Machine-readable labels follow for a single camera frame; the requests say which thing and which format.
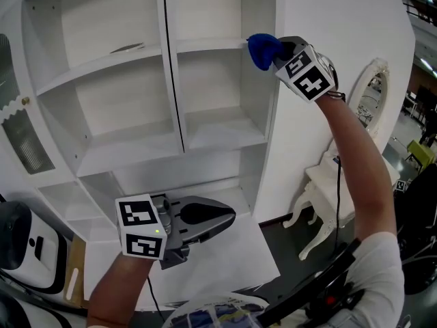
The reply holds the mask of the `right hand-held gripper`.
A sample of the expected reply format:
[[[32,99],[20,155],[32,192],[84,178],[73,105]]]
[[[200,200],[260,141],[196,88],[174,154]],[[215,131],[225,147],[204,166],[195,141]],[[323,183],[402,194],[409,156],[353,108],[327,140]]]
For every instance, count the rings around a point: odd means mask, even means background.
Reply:
[[[338,88],[332,62],[298,36],[279,38],[284,53],[273,60],[276,77],[304,101],[311,103]]]

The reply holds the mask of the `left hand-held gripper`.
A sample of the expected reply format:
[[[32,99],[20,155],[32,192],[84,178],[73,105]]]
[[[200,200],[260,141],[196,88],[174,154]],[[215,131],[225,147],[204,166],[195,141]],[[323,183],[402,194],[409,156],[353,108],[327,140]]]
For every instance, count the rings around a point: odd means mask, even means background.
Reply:
[[[192,195],[175,200],[165,194],[120,197],[115,209],[122,253],[158,260],[161,269],[186,262],[190,245],[210,240],[236,218],[230,206]]]

